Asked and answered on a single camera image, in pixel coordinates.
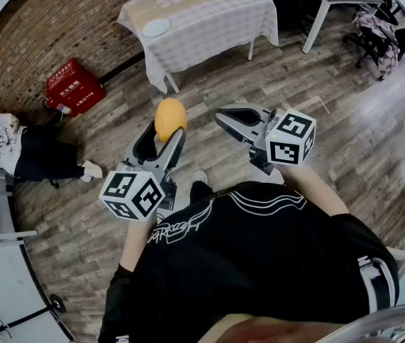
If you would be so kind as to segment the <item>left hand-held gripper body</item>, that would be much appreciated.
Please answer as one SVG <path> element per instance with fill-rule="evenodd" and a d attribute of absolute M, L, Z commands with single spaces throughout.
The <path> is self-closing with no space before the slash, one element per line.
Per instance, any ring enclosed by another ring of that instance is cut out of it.
<path fill-rule="evenodd" d="M 141 163 L 128 157 L 110 171 L 99 199 L 116 217 L 144 222 L 158 208 L 172 210 L 177 185 L 171 172 L 178 161 L 155 159 Z"/>

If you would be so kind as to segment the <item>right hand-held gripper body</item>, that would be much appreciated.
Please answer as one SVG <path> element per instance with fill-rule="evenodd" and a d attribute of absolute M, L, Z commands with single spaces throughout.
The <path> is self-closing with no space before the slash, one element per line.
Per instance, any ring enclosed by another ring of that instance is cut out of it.
<path fill-rule="evenodd" d="M 275 165 L 298 166 L 311 151 L 316 120 L 295 109 L 273 110 L 249 149 L 250 162 L 270 175 Z"/>

